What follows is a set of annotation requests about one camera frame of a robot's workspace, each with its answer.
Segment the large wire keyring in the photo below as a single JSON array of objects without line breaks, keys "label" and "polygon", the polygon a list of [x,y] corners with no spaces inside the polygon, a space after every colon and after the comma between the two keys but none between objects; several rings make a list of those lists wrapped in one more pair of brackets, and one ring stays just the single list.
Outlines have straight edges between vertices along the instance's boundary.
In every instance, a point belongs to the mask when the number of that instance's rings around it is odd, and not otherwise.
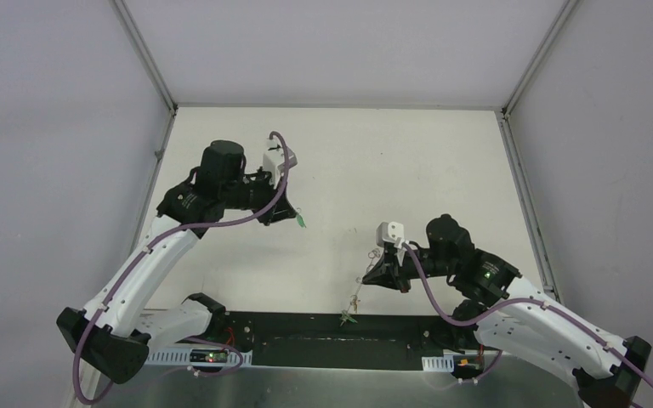
[{"label": "large wire keyring", "polygon": [[367,256],[370,260],[370,263],[366,266],[365,271],[362,273],[362,275],[355,279],[357,287],[355,288],[354,293],[349,298],[349,304],[347,308],[343,311],[343,318],[342,318],[343,322],[346,321],[352,323],[357,322],[357,320],[354,318],[354,315],[358,313],[358,308],[360,303],[359,294],[361,288],[363,287],[363,280],[366,277],[367,273],[378,263],[379,259],[381,258],[381,255],[382,255],[382,251],[378,248],[375,248],[368,253]]}]

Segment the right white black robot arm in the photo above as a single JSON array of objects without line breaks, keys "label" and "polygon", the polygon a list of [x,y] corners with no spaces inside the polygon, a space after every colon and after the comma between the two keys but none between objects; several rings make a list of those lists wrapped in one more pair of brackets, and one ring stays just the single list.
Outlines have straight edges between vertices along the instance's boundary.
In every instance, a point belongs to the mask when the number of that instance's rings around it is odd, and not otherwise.
[{"label": "right white black robot arm", "polygon": [[403,224],[382,222],[382,255],[362,283],[406,293],[419,280],[446,323],[450,349],[476,343],[516,356],[574,388],[589,407],[636,405],[648,342],[610,333],[556,302],[517,267],[479,249],[448,214],[429,221],[425,232],[428,244],[420,246],[407,240]]}]

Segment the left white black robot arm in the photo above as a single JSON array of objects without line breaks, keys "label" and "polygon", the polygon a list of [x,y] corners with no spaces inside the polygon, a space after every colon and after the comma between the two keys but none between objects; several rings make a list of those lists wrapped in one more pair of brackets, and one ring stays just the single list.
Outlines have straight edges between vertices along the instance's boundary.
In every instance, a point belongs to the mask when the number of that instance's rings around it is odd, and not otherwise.
[{"label": "left white black robot arm", "polygon": [[144,239],[109,282],[80,309],[66,307],[56,324],[74,354],[112,383],[130,381],[150,354],[188,337],[216,343],[225,308],[203,293],[143,316],[146,304],[176,263],[209,231],[257,220],[268,226],[298,216],[287,199],[298,163],[283,137],[272,133],[262,165],[247,173],[240,144],[215,140],[187,178],[169,189]]}]

